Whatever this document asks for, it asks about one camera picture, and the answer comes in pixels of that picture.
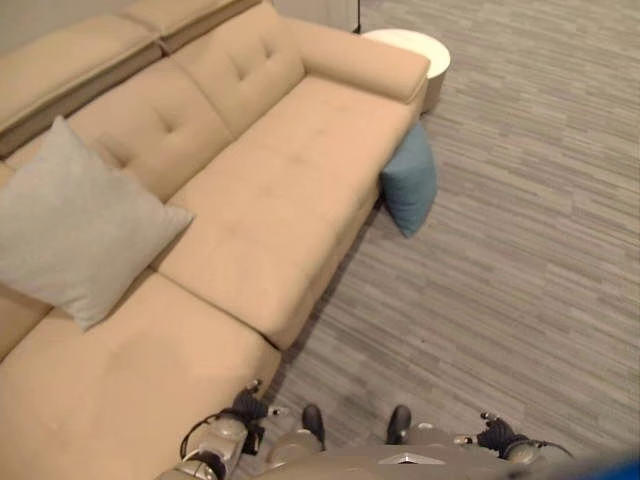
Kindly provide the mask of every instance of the gray carpet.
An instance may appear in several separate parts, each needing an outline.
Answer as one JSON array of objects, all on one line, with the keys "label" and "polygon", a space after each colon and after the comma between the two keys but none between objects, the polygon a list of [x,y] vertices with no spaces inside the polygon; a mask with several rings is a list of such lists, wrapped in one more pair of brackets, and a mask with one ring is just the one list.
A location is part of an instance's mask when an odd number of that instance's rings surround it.
[{"label": "gray carpet", "polygon": [[330,448],[380,442],[397,403],[458,433],[494,410],[582,455],[637,445],[640,4],[362,10],[365,31],[422,31],[452,52],[423,117],[440,191],[411,240],[374,211],[287,354],[270,394],[293,414],[266,422],[265,447],[308,402]]}]

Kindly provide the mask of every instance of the sofa cushion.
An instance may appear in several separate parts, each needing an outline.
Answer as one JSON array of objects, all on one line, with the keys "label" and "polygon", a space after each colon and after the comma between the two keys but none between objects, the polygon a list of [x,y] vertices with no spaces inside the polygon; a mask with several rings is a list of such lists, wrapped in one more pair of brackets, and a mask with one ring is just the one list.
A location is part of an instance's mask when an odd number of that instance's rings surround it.
[{"label": "sofa cushion", "polygon": [[236,135],[302,80],[304,69],[285,21],[261,4],[176,52]]},{"label": "sofa cushion", "polygon": [[250,380],[268,384],[279,360],[147,271],[108,321],[83,334],[54,310],[0,364],[0,477],[155,478],[192,424]]},{"label": "sofa cushion", "polygon": [[101,15],[0,57],[0,157],[160,55],[146,29]]},{"label": "sofa cushion", "polygon": [[0,282],[86,329],[192,218],[105,165],[58,117],[0,190]]},{"label": "sofa cushion", "polygon": [[286,348],[412,116],[306,77],[173,197],[196,219],[154,265]]},{"label": "sofa cushion", "polygon": [[[220,150],[231,134],[207,99],[170,60],[113,88],[68,119],[107,163],[135,177],[166,201]],[[20,168],[41,138],[7,159]]]},{"label": "sofa cushion", "polygon": [[138,0],[120,14],[157,34],[167,52],[189,43],[261,0]]},{"label": "sofa cushion", "polygon": [[[14,172],[0,162],[0,189]],[[0,362],[51,308],[0,284]]]}]

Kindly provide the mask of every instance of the sofa armrest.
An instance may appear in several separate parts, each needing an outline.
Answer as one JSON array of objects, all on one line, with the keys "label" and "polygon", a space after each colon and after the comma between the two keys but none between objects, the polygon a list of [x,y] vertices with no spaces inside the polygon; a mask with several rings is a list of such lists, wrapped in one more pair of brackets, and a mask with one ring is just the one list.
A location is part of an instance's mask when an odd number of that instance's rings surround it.
[{"label": "sofa armrest", "polygon": [[422,91],[429,60],[406,50],[313,23],[286,19],[308,73],[409,104]]}]

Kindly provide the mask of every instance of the white side table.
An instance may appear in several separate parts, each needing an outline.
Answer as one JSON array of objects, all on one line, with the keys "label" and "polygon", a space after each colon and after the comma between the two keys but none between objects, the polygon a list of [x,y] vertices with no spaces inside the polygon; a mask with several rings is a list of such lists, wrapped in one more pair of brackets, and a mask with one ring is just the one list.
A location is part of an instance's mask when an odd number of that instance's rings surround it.
[{"label": "white side table", "polygon": [[429,83],[427,85],[427,94],[425,95],[422,105],[422,112],[427,112],[435,107],[440,99],[440,89],[442,88],[444,76],[451,64],[451,55],[447,47],[440,41],[424,33],[399,28],[374,30],[364,33],[362,36],[418,53],[431,60],[431,65],[427,72]]}]

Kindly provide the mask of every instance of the wall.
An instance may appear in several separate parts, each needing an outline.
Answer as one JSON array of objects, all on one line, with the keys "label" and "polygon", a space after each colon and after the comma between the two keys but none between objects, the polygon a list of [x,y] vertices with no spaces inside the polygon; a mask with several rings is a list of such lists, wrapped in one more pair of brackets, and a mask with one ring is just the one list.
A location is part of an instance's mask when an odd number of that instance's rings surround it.
[{"label": "wall", "polygon": [[0,54],[131,0],[0,0]]},{"label": "wall", "polygon": [[273,6],[283,15],[349,32],[358,26],[358,0],[273,0]]}]

